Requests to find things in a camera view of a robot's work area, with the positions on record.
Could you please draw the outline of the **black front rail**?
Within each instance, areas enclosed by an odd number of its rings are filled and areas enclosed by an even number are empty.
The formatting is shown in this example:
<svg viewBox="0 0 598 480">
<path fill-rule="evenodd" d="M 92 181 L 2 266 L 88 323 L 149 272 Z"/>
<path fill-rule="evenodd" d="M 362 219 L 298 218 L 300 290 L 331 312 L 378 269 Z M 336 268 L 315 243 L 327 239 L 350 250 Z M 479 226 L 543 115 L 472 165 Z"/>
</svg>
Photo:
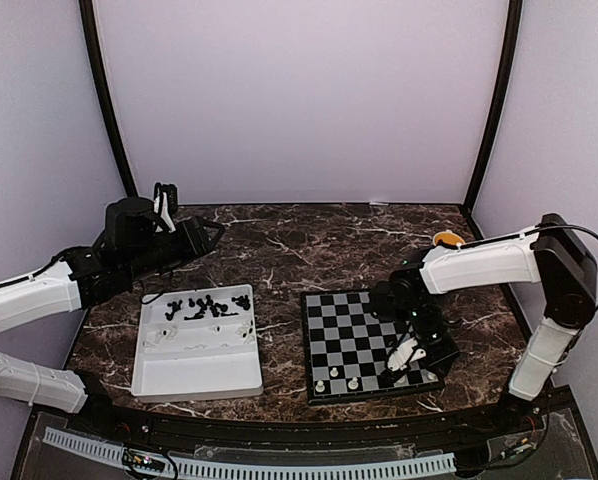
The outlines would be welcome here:
<svg viewBox="0 0 598 480">
<path fill-rule="evenodd" d="M 80 414 L 69 426 L 133 446 L 191 451 L 201 445 L 272 449 L 360 447 L 415 443 L 448 446 L 481 443 L 499 434 L 537 432 L 530 414 L 495 404 L 445 410 L 432 395 L 326 406 L 276 401 L 241 412 L 203 412 L 187 405 L 132 409 L 117 405 Z"/>
</svg>

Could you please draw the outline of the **black and grey chessboard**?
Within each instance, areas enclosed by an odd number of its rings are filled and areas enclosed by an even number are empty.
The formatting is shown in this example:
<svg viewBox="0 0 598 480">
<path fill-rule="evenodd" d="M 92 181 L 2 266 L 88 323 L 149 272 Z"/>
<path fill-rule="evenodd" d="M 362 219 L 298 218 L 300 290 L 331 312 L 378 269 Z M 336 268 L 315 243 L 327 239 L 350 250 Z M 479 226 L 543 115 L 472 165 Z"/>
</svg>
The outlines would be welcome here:
<svg viewBox="0 0 598 480">
<path fill-rule="evenodd" d="M 405 373 L 402 385 L 383 374 L 391 348 L 409 336 L 403 325 L 372 316 L 366 289 L 303 292 L 300 307 L 309 405 L 360 402 L 445 387 L 442 379 L 417 363 Z M 333 367 L 339 371 L 336 378 L 330 376 Z M 358 380 L 356 390 L 348 388 L 352 378 Z M 315 391 L 319 380 L 325 383 L 321 393 Z"/>
</svg>

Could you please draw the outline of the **right black frame post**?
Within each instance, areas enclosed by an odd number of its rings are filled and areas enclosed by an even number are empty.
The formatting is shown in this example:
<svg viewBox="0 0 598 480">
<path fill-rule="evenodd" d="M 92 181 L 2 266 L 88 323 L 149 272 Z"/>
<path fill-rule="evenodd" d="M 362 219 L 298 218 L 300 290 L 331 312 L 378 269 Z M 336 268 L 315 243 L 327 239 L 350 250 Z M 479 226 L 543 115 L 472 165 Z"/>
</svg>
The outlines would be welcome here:
<svg viewBox="0 0 598 480">
<path fill-rule="evenodd" d="M 482 188 L 502 117 L 513 69 L 521 17 L 522 0 L 508 2 L 507 16 L 492 98 L 475 165 L 462 203 L 465 217 L 471 217 Z"/>
</svg>

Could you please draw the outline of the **black frame post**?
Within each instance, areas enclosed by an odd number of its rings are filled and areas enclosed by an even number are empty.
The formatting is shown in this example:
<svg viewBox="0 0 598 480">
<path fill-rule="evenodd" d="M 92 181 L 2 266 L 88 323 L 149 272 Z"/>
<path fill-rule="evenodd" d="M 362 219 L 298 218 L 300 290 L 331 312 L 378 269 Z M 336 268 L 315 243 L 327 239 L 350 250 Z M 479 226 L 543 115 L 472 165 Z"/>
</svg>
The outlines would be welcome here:
<svg viewBox="0 0 598 480">
<path fill-rule="evenodd" d="M 508 2 L 507 16 L 492 98 L 475 165 L 462 203 L 465 217 L 471 217 L 482 188 L 502 117 L 513 69 L 521 17 L 522 0 Z"/>
<path fill-rule="evenodd" d="M 95 15 L 95 4 L 91 0 L 79 0 L 78 5 L 93 84 L 115 168 L 125 195 L 137 197 L 139 195 L 137 185 L 126 154 L 108 84 Z"/>
</svg>

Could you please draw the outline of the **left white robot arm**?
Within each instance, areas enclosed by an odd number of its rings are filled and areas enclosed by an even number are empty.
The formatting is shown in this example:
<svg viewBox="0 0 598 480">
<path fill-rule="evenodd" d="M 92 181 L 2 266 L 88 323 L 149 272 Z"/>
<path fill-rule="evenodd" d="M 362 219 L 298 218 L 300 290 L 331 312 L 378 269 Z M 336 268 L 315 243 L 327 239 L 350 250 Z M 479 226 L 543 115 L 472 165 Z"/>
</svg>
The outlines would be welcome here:
<svg viewBox="0 0 598 480">
<path fill-rule="evenodd" d="M 211 253 L 225 232 L 220 223 L 192 217 L 156 231 L 146 227 L 115 243 L 107 235 L 90 247 L 70 247 L 37 271 L 0 283 L 0 334 L 54 314 L 88 310 L 130 292 L 154 273 Z M 44 405 L 82 421 L 99 436 L 120 427 L 119 412 L 88 372 L 57 370 L 0 351 L 0 397 Z"/>
</svg>

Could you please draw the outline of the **white plastic compartment tray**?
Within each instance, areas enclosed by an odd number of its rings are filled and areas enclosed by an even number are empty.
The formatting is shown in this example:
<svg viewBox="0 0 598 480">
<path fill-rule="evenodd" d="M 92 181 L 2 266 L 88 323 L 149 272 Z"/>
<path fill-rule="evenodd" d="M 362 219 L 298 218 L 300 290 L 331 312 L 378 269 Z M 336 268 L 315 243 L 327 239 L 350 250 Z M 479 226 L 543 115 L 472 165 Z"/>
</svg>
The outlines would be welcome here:
<svg viewBox="0 0 598 480">
<path fill-rule="evenodd" d="M 175 403 L 262 392 L 251 285 L 143 296 L 133 397 Z"/>
</svg>

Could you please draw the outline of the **left black frame post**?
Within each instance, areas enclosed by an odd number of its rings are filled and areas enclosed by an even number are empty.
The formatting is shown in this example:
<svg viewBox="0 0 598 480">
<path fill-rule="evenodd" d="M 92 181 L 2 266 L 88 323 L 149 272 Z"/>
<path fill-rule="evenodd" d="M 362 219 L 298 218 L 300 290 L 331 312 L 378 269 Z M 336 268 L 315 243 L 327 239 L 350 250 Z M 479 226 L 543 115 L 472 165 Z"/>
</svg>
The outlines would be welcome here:
<svg viewBox="0 0 598 480">
<path fill-rule="evenodd" d="M 137 197 L 139 195 L 137 185 L 126 154 L 108 84 L 95 15 L 95 4 L 91 0 L 79 0 L 78 5 L 93 84 L 115 168 L 125 195 Z"/>
</svg>

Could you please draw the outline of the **white mug orange inside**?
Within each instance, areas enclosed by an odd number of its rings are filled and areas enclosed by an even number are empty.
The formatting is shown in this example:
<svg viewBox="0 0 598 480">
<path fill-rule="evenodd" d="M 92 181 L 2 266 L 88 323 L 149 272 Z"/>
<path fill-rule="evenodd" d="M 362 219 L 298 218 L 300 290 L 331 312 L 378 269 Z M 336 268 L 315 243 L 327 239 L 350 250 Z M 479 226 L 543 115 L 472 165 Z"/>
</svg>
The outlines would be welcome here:
<svg viewBox="0 0 598 480">
<path fill-rule="evenodd" d="M 460 235 L 458 235 L 450 230 L 438 232 L 433 236 L 433 244 L 435 246 L 441 245 L 441 244 L 457 246 L 457 245 L 463 245 L 464 243 L 465 243 L 465 240 Z"/>
</svg>

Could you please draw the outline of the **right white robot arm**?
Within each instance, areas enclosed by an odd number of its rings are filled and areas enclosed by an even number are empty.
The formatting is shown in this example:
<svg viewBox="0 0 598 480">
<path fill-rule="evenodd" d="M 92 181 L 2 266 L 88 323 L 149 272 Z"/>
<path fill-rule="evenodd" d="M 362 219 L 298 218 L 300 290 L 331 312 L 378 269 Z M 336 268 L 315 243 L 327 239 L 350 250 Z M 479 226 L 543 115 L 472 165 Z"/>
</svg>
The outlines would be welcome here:
<svg viewBox="0 0 598 480">
<path fill-rule="evenodd" d="M 412 331 L 395 344 L 385 361 L 384 377 L 401 379 L 417 362 L 445 376 L 458 348 L 435 300 L 473 287 L 539 283 L 546 306 L 540 325 L 513 370 L 508 395 L 489 413 L 500 434 L 513 432 L 528 416 L 534 400 L 597 310 L 597 263 L 558 214 L 546 214 L 525 231 L 462 244 L 439 240 L 404 259 L 370 293 L 373 313 L 401 321 Z"/>
</svg>

